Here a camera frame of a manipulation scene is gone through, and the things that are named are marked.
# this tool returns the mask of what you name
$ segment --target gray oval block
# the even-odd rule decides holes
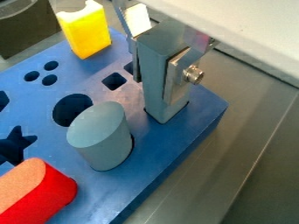
[[[105,101],[85,109],[69,125],[67,139],[96,171],[120,165],[132,150],[123,106]]]

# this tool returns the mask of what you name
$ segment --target metal bolt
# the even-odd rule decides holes
[[[199,85],[204,76],[204,72],[193,65],[183,69],[183,78],[192,85]]]

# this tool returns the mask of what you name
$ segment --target blue shape sorter board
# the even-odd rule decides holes
[[[0,73],[0,91],[9,97],[0,112],[0,139],[20,125],[24,136],[37,136],[24,150],[24,159],[41,158],[79,184],[75,200],[49,224],[120,223],[215,129],[228,106],[208,89],[196,86],[187,107],[167,124],[159,124],[144,111],[143,86],[124,69],[131,61],[125,37],[113,30],[111,36],[112,46],[85,60],[63,41]],[[101,81],[115,73],[125,83],[111,90]],[[89,168],[68,145],[68,128],[52,119],[56,103],[72,94],[89,96],[93,104],[116,101],[125,109],[135,148],[111,171]],[[1,164],[0,175],[12,168],[9,163]]]

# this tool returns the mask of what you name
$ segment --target metal bracket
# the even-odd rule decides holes
[[[125,30],[128,51],[132,53],[133,57],[133,78],[136,82],[140,82],[141,74],[136,49],[136,37],[152,28],[147,8],[144,4],[129,0],[112,0],[112,4],[117,18]]]

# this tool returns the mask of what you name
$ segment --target red foam block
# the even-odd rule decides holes
[[[41,159],[21,162],[0,177],[0,223],[44,223],[73,200],[77,184]]]

